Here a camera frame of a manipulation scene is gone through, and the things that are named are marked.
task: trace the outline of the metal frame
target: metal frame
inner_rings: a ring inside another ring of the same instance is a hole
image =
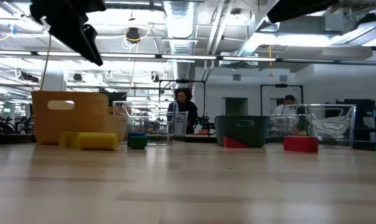
[[[161,90],[165,89],[170,83],[172,82],[179,82],[180,80],[159,80],[159,101],[161,100]],[[203,116],[206,116],[206,81],[198,81],[198,80],[185,80],[189,83],[202,83],[203,84]],[[162,88],[162,82],[169,82],[164,88]]]
[[[51,52],[53,54],[62,54],[64,52]],[[101,53],[107,54],[102,56],[103,60],[112,61],[128,61],[131,58],[135,58],[138,62],[166,62],[169,59],[188,59],[188,60],[223,60],[233,62],[273,62],[273,63],[308,63],[308,64],[323,64],[323,65],[367,65],[376,66],[376,61],[372,60],[335,60],[335,59],[321,59],[321,58],[276,58],[276,57],[230,57],[221,55],[168,55],[168,54],[134,54],[134,53]],[[46,55],[39,55],[37,51],[26,50],[0,50],[0,56],[14,57],[14,58],[34,58],[34,59],[46,59]],[[82,56],[49,56],[50,60],[83,60]]]
[[[263,86],[273,86],[275,88],[287,88],[287,87],[299,87],[300,88],[300,94],[301,94],[301,104],[304,104],[304,91],[303,91],[303,85],[288,85],[288,84],[261,84],[260,85],[260,116],[263,116]]]

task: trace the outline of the yellow block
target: yellow block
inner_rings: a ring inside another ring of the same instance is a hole
[[[80,133],[78,145],[81,149],[116,150],[119,139],[117,134]]]
[[[60,147],[79,148],[78,137],[81,133],[61,132],[59,135]]]
[[[78,144],[78,137],[83,133],[70,133],[69,134],[69,147],[78,149],[80,145]]]
[[[70,146],[70,134],[67,132],[61,132],[59,134],[59,146],[60,147],[69,147]]]

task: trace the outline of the doorway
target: doorway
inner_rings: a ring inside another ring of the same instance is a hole
[[[248,98],[223,98],[223,115],[248,116]]]

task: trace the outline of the blue block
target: blue block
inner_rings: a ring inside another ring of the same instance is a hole
[[[132,137],[145,137],[145,133],[129,132],[128,138],[127,138],[127,147],[131,147],[131,138]]]

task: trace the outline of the table surface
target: table surface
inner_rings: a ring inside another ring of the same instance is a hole
[[[0,146],[0,223],[376,224],[374,152]]]

